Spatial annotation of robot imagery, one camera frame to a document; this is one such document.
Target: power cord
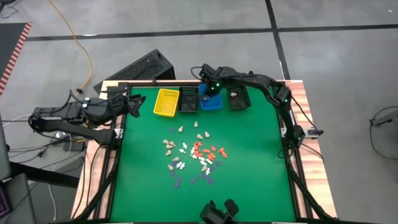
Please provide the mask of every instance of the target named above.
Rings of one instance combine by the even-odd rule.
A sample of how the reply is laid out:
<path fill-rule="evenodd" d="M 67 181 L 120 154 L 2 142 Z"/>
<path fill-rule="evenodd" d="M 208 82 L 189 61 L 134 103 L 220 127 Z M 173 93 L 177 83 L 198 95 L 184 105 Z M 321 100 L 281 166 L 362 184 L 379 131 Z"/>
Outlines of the power cord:
<path fill-rule="evenodd" d="M 72 143 L 69 144 L 68 153 L 65 155 L 64 158 L 66 158 L 66 157 L 69 156 L 69 153 L 70 153 L 71 150 L 72 150 Z M 58 164 L 55 164 L 55 165 L 52 167 L 51 171 L 54 171 L 57 165 L 58 165 Z M 56 204 L 55 204 L 54 196 L 52 195 L 51 184 L 49 184 L 49 192 L 50 192 L 52 204 L 53 204 L 53 207 L 54 207 L 54 218 L 53 218 L 53 221 L 56 221 L 56 220 L 57 220 L 57 206 L 56 206 Z"/>
<path fill-rule="evenodd" d="M 322 154 L 320 154 L 320 153 L 319 153 L 318 151 L 316 151 L 314 148 L 312 148 L 312 147 L 310 147 L 310 146 L 308 146 L 308 145 L 306 145 L 306 144 L 301 143 L 301 145 L 307 147 L 308 149 L 310 149 L 310 150 L 313 151 L 314 153 L 318 154 L 318 156 L 322 159 L 322 162 L 325 163 L 325 160 L 323 159 Z"/>
<path fill-rule="evenodd" d="M 63 171 L 63 172 L 61 172 L 61 174 L 66 174 L 67 172 L 70 172 L 70 171 L 73 171 L 73 170 L 77 170 L 77 169 L 79 169 L 79 168 L 81 167 L 81 165 L 82 165 L 82 164 L 80 164 L 80 165 L 79 165 L 78 167 L 76 167 L 76 168 Z M 29 194 L 33 191 L 33 189 L 35 189 L 35 187 L 36 187 L 39 183 L 40 183 L 40 182 L 34 183 L 34 186 L 33 186 L 31 189 L 29 189 L 28 193 L 17 203 L 16 206 L 14 206 L 14 208 L 13 208 L 14 210 L 25 200 L 26 197 L 29 196 Z M 12 214 L 13 214 L 13 213 L 9 214 L 9 216 L 7 217 L 7 219 L 6 219 L 6 221 L 4 222 L 4 224 L 7 224 L 8 219 L 11 218 Z"/>
<path fill-rule="evenodd" d="M 75 40 L 75 43 L 77 44 L 77 46 L 79 46 L 85 53 L 86 56 L 88 58 L 88 62 L 90 63 L 90 72 L 88 74 L 87 79 L 85 80 L 85 82 L 82 84 L 82 86 L 78 89 L 76 89 L 76 94 L 75 96 L 78 96 L 79 93 L 83 93 L 83 89 L 84 87 L 86 87 L 87 83 L 89 82 L 89 80 L 91 79 L 91 77 L 93 76 L 93 62 L 91 61 L 91 57 L 89 55 L 89 53 L 87 52 L 87 50 L 79 43 L 79 41 L 76 38 L 75 32 L 73 31 L 72 27 L 69 25 L 68 21 L 65 19 L 65 17 L 63 16 L 63 14 L 59 11 L 59 9 L 55 6 L 54 2 L 52 0 L 49 0 L 49 3 L 51 4 L 51 6 L 56 10 L 56 12 L 58 13 L 58 15 L 61 17 L 61 19 L 65 22 L 65 24 L 68 26 L 70 32 L 72 33 L 72 37 Z"/>
<path fill-rule="evenodd" d="M 376 117 L 383 111 L 387 110 L 387 109 L 391 109 L 391 108 L 398 108 L 398 106 L 387 106 L 381 110 L 379 110 L 371 120 L 376 119 Z M 373 138 L 372 138 L 372 124 L 369 124 L 369 139 L 371 141 L 371 145 L 372 145 L 372 149 L 373 151 L 375 151 L 379 156 L 385 158 L 385 159 L 393 159 L 393 160 L 397 160 L 398 157 L 389 157 L 389 156 L 385 156 L 383 154 L 381 154 L 375 147 L 374 147 L 374 143 L 373 143 Z"/>

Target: yellow basket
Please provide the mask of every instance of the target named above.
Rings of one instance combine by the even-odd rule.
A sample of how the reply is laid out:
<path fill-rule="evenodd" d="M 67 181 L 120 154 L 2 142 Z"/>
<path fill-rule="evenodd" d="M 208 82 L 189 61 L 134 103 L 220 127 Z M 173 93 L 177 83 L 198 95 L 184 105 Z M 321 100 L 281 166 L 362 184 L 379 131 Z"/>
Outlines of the yellow basket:
<path fill-rule="evenodd" d="M 161 116 L 174 117 L 179 94 L 178 90 L 160 89 L 157 94 L 154 113 Z"/>

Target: metal leg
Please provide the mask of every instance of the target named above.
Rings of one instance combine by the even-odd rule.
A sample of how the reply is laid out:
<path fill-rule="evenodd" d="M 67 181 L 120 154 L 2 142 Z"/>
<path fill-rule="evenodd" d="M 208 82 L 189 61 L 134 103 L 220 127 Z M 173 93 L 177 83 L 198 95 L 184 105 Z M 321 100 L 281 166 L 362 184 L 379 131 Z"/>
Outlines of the metal leg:
<path fill-rule="evenodd" d="M 28 180 L 71 188 L 77 188 L 79 184 L 79 178 L 70 175 L 38 169 L 15 162 L 10 162 L 10 165 L 12 177 L 19 174 L 26 174 Z"/>

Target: black table frame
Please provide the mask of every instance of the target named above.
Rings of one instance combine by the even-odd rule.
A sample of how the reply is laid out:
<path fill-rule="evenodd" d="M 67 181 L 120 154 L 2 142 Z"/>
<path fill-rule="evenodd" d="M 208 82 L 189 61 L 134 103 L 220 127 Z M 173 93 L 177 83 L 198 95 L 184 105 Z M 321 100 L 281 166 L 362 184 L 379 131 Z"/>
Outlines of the black table frame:
<path fill-rule="evenodd" d="M 119 82 L 118 86 L 120 88 L 122 88 L 123 86 L 127 86 L 127 93 L 131 92 L 131 88 L 134 88 L 135 86 L 137 87 L 180 87 L 180 86 L 187 86 L 187 87 L 197 87 L 200 84 L 200 82 L 193 80 L 192 82 L 179 82 L 179 81 L 174 81 L 173 82 L 160 82 L 157 83 L 156 81 L 153 82 L 143 82 L 143 83 L 123 83 L 123 82 Z M 284 124 L 282 121 L 282 118 L 280 117 L 280 114 L 276 111 L 277 116 L 278 116 L 278 122 L 279 122 L 279 127 L 280 128 L 284 128 Z M 126 116 L 124 115 L 122 117 L 122 122 L 121 122 L 121 129 L 125 129 L 125 122 L 126 122 Z M 101 172 L 101 178 L 99 181 L 99 185 L 102 185 L 103 182 L 105 181 L 106 178 L 106 173 L 108 170 L 108 164 L 109 164 L 109 160 L 110 160 L 110 154 L 111 151 L 107 150 L 105 153 L 105 158 L 104 158 L 104 163 L 103 163 L 103 168 L 102 168 L 102 172 Z M 292 164 L 292 160 L 290 159 L 290 157 L 287 156 L 287 151 L 284 151 L 284 156 L 285 156 L 285 164 L 286 164 L 286 168 L 288 168 L 288 163 Z M 116 156 L 115 156 L 115 161 L 114 163 L 116 163 L 117 165 L 119 164 L 119 160 L 120 160 L 120 155 L 121 155 L 121 150 L 117 150 L 116 151 Z M 303 169 L 303 165 L 302 165 L 302 160 L 300 157 L 300 151 L 295 151 L 294 152 L 294 157 L 295 157 L 295 165 L 297 168 L 297 173 L 298 173 L 298 177 L 299 179 L 303 182 L 303 184 L 307 187 L 306 185 L 306 181 L 305 181 L 305 176 L 304 176 L 304 169 Z M 117 180 L 117 173 L 118 173 L 118 166 L 116 167 L 116 178 L 113 180 L 113 182 L 111 183 L 110 186 L 110 191 L 109 191 L 109 197 L 108 197 L 108 204 L 106 205 L 106 213 L 105 213 L 105 218 L 104 219 L 100 219 L 100 220 L 107 220 L 109 221 L 110 219 L 110 214 L 112 211 L 112 206 L 113 206 L 113 197 L 114 197 L 114 191 L 115 191 L 115 186 L 116 186 L 116 180 Z M 294 207 L 294 214 L 295 214 L 295 219 L 299 220 L 301 218 L 303 218 L 301 216 L 301 212 L 300 212 L 300 207 L 299 207 L 299 201 L 297 198 L 297 192 L 295 189 L 295 184 L 293 179 L 288 175 L 289 178 L 289 185 L 290 185 L 290 194 L 292 197 L 292 201 L 293 201 L 293 207 Z M 308 201 L 306 198 L 304 198 L 304 202 L 305 202 L 305 211 L 306 211 L 306 215 L 307 218 L 312 219 L 313 218 L 313 213 L 312 213 L 312 209 L 311 206 L 309 205 Z M 95 210 L 94 210 L 94 219 L 99 220 L 99 214 L 100 214 L 100 207 L 101 207 L 101 200 L 98 202 Z"/>

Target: gray concrete floor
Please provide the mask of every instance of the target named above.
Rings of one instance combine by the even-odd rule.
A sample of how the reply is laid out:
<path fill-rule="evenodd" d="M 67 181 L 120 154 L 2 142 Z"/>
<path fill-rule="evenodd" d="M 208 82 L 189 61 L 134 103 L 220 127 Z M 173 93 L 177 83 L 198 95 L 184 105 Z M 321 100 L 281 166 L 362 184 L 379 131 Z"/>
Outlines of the gray concrete floor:
<path fill-rule="evenodd" d="M 271 26 L 263 0 L 55 3 L 76 34 Z M 272 5 L 278 27 L 398 23 L 398 3 L 393 0 L 272 0 Z M 22 1 L 17 8 L 20 12 L 0 22 L 33 22 L 30 36 L 70 35 L 47 0 Z M 398 31 L 295 32 L 280 36 L 291 79 L 304 80 L 315 124 L 325 130 L 320 145 L 338 216 L 344 220 L 397 223 L 398 163 L 372 151 L 368 120 L 379 109 L 396 105 Z M 189 68 L 202 63 L 229 65 L 242 72 L 254 70 L 282 79 L 271 33 L 80 42 L 94 65 L 88 96 L 95 96 L 93 85 L 155 48 L 174 64 L 178 79 L 191 79 Z M 0 100 L 2 117 L 29 114 L 35 106 L 60 105 L 68 90 L 80 86 L 87 75 L 88 61 L 73 41 L 26 42 Z M 393 135 L 396 131 L 387 125 L 374 132 L 377 148 L 390 156 L 398 156 Z M 8 126 L 6 138 L 13 148 L 48 141 L 24 123 Z M 44 166 L 64 154 L 53 149 L 28 165 Z M 15 161 L 32 155 L 24 154 Z M 62 194 L 59 197 L 58 201 L 70 200 Z"/>

